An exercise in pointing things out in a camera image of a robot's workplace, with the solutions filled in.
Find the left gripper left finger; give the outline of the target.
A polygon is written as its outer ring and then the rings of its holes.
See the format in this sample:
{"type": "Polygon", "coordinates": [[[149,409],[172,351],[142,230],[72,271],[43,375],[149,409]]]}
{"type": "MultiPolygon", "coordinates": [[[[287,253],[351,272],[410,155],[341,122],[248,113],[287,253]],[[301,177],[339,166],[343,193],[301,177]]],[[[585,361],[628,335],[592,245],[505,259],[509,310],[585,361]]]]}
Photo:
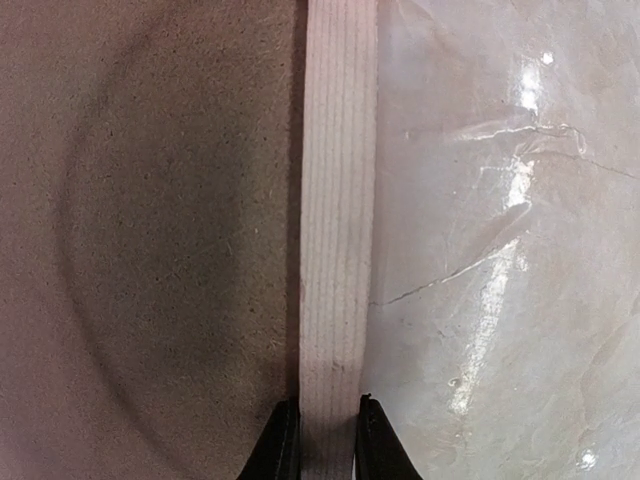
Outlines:
{"type": "Polygon", "coordinates": [[[278,402],[239,480],[299,480],[301,442],[297,397],[278,402]]]}

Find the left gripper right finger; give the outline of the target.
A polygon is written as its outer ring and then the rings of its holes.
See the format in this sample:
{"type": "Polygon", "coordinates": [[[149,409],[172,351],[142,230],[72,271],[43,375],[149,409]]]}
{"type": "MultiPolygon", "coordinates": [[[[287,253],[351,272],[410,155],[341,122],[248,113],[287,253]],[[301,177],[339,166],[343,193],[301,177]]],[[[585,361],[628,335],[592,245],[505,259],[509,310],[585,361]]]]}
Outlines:
{"type": "Polygon", "coordinates": [[[358,480],[420,480],[381,403],[360,399],[355,447],[358,480]]]}

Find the brown backing board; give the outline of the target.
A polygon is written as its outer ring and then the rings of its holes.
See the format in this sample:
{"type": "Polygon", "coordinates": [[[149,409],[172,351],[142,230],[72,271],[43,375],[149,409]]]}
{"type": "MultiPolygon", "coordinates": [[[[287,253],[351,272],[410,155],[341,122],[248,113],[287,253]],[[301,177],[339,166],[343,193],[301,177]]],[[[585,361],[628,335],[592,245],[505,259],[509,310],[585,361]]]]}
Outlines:
{"type": "Polygon", "coordinates": [[[306,5],[1,5],[1,475],[233,479],[287,364],[306,5]]]}

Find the red wooden picture frame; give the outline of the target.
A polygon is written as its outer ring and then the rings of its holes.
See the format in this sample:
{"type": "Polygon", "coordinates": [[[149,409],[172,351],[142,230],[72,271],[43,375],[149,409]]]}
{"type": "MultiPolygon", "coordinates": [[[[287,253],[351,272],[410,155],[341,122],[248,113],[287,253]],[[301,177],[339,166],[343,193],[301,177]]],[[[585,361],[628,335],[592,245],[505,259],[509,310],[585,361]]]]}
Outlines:
{"type": "Polygon", "coordinates": [[[356,439],[376,164],[374,1],[308,6],[301,186],[301,475],[348,479],[356,439]]]}

